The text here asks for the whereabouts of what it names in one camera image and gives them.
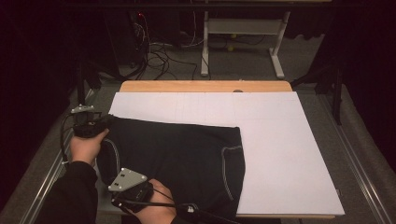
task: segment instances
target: white paper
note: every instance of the white paper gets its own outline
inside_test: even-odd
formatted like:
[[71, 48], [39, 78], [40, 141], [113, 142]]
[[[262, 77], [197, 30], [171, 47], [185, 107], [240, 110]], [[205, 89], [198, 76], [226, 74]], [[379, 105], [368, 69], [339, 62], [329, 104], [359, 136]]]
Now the white paper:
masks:
[[118, 92], [110, 114], [239, 127], [246, 174], [243, 215], [343, 215], [295, 92]]

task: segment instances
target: dark curtain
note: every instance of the dark curtain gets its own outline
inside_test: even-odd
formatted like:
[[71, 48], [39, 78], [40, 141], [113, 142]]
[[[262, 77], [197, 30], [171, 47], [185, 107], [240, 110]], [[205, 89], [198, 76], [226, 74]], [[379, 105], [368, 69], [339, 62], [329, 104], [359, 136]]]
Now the dark curtain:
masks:
[[316, 75], [306, 82], [331, 84], [335, 69], [321, 68], [330, 64], [339, 69], [369, 133], [396, 171], [396, 5], [390, 0], [358, 2], [364, 7], [336, 10], [310, 67], [309, 74]]
[[74, 54], [56, 2], [0, 3], [3, 208], [75, 86]]

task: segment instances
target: table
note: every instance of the table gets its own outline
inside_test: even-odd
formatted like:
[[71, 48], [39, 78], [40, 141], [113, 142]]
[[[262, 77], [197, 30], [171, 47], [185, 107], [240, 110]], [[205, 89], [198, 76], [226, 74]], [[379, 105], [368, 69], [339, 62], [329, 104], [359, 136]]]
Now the table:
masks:
[[[332, 0], [233, 0], [231, 2], [331, 2]], [[230, 2], [215, 0], [210, 2]], [[282, 43], [283, 35], [285, 34], [286, 27], [288, 25], [290, 12], [286, 11], [282, 19], [279, 20], [241, 20], [241, 19], [210, 19], [209, 13], [206, 11], [204, 16], [204, 46], [202, 50], [201, 60], [201, 76], [206, 77], [209, 74], [209, 48], [207, 46], [209, 34], [243, 34], [243, 35], [276, 35], [276, 43], [273, 48], [269, 48], [268, 51], [271, 56], [271, 60], [276, 72], [276, 77], [279, 79], [285, 78], [285, 75], [280, 65], [279, 58], [277, 56], [280, 45]]]
[[[205, 110], [195, 102], [204, 104]], [[232, 110], [229, 104], [244, 106]], [[178, 106], [191, 106], [184, 112], [190, 115], [193, 109], [194, 116], [175, 112]], [[236, 123], [247, 166], [238, 217], [331, 218], [344, 214], [298, 97], [286, 81], [127, 81], [116, 94], [110, 113], [163, 122]], [[235, 123], [227, 119], [232, 116]], [[121, 214], [110, 204], [101, 181], [97, 188], [98, 212]]]

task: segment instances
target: gray floor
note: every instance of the gray floor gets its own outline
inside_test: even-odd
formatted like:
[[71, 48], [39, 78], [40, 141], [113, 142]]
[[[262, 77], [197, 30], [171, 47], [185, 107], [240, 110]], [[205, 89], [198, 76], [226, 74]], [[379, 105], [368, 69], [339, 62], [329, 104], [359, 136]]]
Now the gray floor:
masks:
[[[243, 37], [240, 41], [255, 43], [259, 37]], [[301, 37], [282, 43], [279, 60], [287, 81], [304, 75], [309, 69], [321, 38], [309, 41]], [[233, 51], [212, 49], [209, 55], [211, 79], [276, 80], [274, 68], [267, 52], [275, 43], [273, 37], [265, 37], [259, 45], [229, 42]], [[221, 47], [224, 42], [217, 38], [210, 42], [211, 47]], [[152, 46], [151, 52], [158, 47]], [[200, 77], [200, 47], [176, 49], [166, 47], [168, 55], [187, 63], [197, 63], [195, 79]], [[152, 59], [151, 64], [159, 64], [159, 59]], [[170, 62], [171, 74], [161, 79], [191, 79], [194, 66]], [[128, 72], [127, 67], [121, 71]], [[161, 71], [149, 68], [142, 79], [153, 79]], [[88, 102], [93, 102], [96, 109], [108, 112], [115, 92], [120, 84], [107, 82], [99, 91], [90, 91]], [[396, 220], [396, 176], [376, 148], [373, 139], [367, 133], [361, 118], [357, 114], [347, 89], [343, 90], [341, 118], [343, 125], [334, 123], [330, 104], [330, 95], [315, 95], [314, 85], [301, 85], [298, 92], [304, 112], [318, 143], [320, 152], [326, 162], [332, 181], [340, 192], [340, 200], [346, 211], [345, 216], [334, 219], [282, 219], [284, 224], [294, 223], [391, 223]], [[30, 167], [17, 186], [11, 200], [0, 216], [0, 223], [30, 223], [32, 214], [39, 206], [42, 196], [50, 183], [47, 178], [62, 174], [59, 165], [59, 129], [62, 118], [76, 106], [77, 96], [71, 96], [72, 104], [54, 123], [41, 148], [37, 151]], [[97, 223], [120, 223], [120, 217], [98, 215]]]

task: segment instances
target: sensor device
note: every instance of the sensor device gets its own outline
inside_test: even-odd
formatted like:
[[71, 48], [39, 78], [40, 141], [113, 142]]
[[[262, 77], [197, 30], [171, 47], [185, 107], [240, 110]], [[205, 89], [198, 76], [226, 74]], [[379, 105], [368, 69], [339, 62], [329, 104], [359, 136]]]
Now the sensor device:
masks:
[[145, 175], [122, 168], [117, 178], [108, 186], [113, 192], [111, 203], [123, 212], [130, 214], [139, 212], [146, 206], [153, 194], [153, 186]]

